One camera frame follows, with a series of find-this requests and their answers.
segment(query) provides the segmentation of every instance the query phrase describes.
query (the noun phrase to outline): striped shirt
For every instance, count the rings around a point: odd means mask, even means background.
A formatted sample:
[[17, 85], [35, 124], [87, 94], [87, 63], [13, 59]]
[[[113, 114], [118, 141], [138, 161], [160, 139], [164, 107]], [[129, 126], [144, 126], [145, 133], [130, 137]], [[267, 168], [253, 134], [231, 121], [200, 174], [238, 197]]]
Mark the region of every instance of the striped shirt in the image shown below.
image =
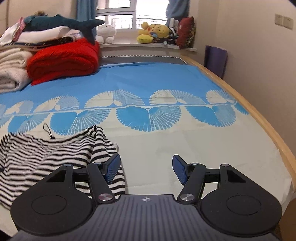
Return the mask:
[[[9, 133], [0, 140], [0, 203], [10, 209], [14, 199], [63, 164], [83, 168], [92, 162], [105, 162], [116, 152], [98, 126], [49, 140]], [[125, 193], [122, 166], [109, 187], [116, 198]], [[76, 189], [91, 198], [87, 183], [76, 183]]]

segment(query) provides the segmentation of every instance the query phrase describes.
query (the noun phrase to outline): bed sheet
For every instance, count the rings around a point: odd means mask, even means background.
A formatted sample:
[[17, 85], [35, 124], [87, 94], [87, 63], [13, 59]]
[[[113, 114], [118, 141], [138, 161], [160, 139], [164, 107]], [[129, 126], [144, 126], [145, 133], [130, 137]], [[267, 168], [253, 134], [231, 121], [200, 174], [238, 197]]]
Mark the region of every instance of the bed sheet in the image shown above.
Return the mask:
[[[44, 123], [55, 138], [102, 126], [119, 146], [129, 194], [178, 195], [182, 185], [172, 157], [179, 154], [208, 168], [232, 165], [273, 194], [283, 209], [291, 198], [291, 177], [272, 140], [194, 66], [111, 64], [90, 76], [0, 95], [1, 136], [27, 132], [49, 138]], [[215, 188], [207, 184], [204, 195]], [[11, 222], [0, 222], [0, 229], [13, 234]]]

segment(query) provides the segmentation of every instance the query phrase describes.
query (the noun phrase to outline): winnie the pooh plush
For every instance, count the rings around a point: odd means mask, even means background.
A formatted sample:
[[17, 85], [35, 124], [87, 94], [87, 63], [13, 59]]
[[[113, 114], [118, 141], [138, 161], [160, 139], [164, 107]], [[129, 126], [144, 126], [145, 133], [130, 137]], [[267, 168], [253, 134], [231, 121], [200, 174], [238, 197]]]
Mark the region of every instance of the winnie the pooh plush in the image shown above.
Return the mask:
[[114, 36], [116, 35], [117, 31], [112, 25], [101, 25], [98, 26], [96, 31], [96, 41], [99, 44], [108, 43], [112, 44], [114, 42]]
[[168, 38], [170, 30], [166, 25], [151, 24], [143, 22], [141, 25], [142, 29], [138, 31], [139, 36], [137, 41], [139, 43], [151, 43], [153, 38]]

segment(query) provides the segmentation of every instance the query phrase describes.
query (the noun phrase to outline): white plush toy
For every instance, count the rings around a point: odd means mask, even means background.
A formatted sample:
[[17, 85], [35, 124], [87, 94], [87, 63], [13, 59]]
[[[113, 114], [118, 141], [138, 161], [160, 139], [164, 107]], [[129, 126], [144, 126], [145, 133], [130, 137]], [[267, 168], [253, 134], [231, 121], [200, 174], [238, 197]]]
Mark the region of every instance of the white plush toy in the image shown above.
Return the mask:
[[96, 31], [96, 41], [99, 44], [112, 44], [114, 42], [114, 36], [116, 33], [117, 31], [112, 25], [98, 26], [98, 30]]

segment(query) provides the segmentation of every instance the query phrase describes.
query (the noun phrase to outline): window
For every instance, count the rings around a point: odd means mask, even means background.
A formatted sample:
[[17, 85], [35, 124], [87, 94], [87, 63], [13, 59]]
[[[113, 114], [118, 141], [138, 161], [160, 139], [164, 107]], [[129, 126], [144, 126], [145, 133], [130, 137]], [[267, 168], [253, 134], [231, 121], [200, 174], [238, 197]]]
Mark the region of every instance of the window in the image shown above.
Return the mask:
[[96, 18], [117, 29], [141, 28], [143, 22], [165, 24], [168, 0], [98, 0]]

